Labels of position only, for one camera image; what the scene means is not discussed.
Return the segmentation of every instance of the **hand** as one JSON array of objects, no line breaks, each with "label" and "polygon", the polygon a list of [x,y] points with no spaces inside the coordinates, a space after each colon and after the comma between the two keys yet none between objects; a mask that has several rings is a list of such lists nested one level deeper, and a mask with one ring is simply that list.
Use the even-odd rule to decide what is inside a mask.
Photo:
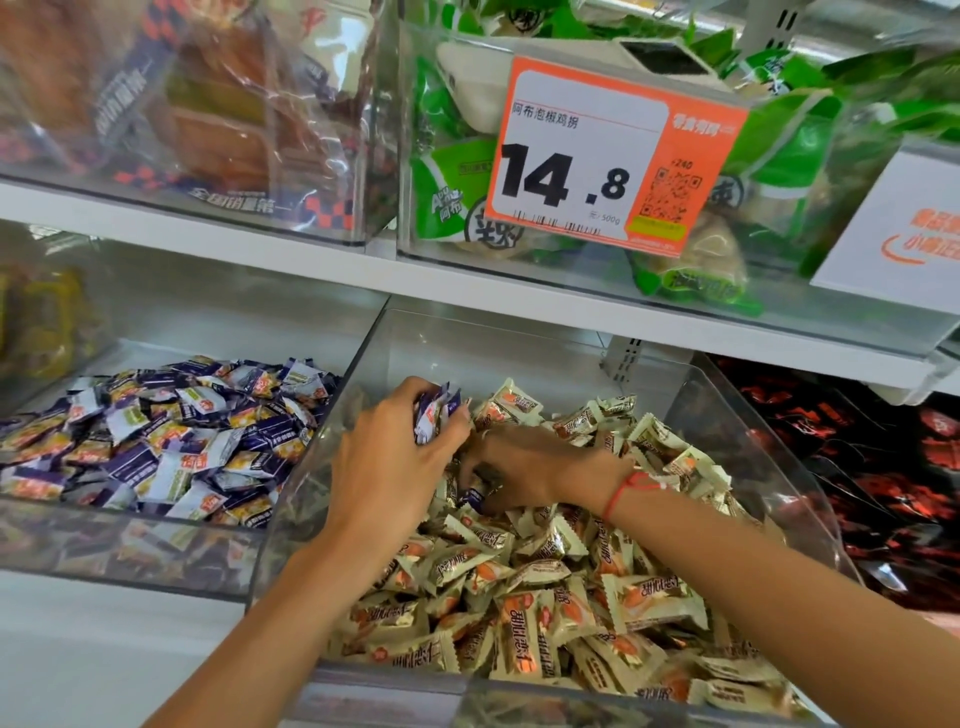
[{"label": "hand", "polygon": [[503,487],[484,500],[489,514],[559,502],[600,515],[633,470],[629,460],[608,450],[574,448],[543,427],[503,424],[470,435],[460,459],[461,490],[481,463],[503,477]]},{"label": "hand", "polygon": [[414,443],[417,399],[437,389],[407,377],[387,399],[360,413],[333,458],[323,533],[355,540],[377,569],[417,530],[444,468],[470,433],[469,410],[461,406],[433,442]]}]

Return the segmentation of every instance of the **wrist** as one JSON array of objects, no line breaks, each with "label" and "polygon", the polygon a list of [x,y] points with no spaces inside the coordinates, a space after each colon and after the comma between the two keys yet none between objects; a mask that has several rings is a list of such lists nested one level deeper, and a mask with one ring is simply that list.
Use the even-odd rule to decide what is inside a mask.
[{"label": "wrist", "polygon": [[632,460],[616,457],[606,450],[587,450],[576,467],[567,469],[565,500],[600,516],[613,494],[634,471]]}]

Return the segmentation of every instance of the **orange price tag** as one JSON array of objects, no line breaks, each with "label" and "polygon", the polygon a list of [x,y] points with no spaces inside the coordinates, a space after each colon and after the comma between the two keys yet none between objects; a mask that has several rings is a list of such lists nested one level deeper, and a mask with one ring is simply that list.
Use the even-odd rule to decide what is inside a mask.
[{"label": "orange price tag", "polygon": [[677,256],[747,110],[517,56],[503,118],[486,217]]}]

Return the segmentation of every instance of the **shelf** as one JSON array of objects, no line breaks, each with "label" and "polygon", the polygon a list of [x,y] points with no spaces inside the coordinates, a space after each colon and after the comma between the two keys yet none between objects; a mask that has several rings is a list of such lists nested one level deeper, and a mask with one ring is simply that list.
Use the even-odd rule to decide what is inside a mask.
[{"label": "shelf", "polygon": [[[918,355],[858,346],[776,326],[762,328],[705,311],[638,304],[616,298],[615,286],[610,296],[556,287],[558,283],[573,288],[581,287],[582,283],[583,287],[589,287],[588,276],[578,281],[571,279],[573,274],[569,272],[562,272],[557,280],[548,279],[548,283],[553,283],[550,285],[525,280],[522,271],[519,276],[514,272],[513,277],[507,277],[503,275],[507,271],[500,270],[501,275],[494,276],[437,263],[398,260],[396,242],[390,233],[375,238],[366,249],[346,249],[307,242],[292,235],[9,181],[0,182],[0,218],[890,387],[913,389],[933,369]],[[545,276],[544,270],[537,269],[541,279]],[[295,309],[290,310],[291,316],[297,314]],[[899,327],[899,330],[909,332],[910,326]]]}]

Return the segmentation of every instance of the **price tag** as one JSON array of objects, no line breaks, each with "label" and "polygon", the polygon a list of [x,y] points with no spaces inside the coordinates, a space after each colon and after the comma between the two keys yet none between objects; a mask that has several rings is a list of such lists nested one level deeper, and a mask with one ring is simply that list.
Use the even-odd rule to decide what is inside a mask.
[{"label": "price tag", "polygon": [[518,56],[485,216],[680,255],[746,117],[733,96]]},{"label": "price tag", "polygon": [[911,142],[887,164],[811,284],[960,316],[960,159]]}]

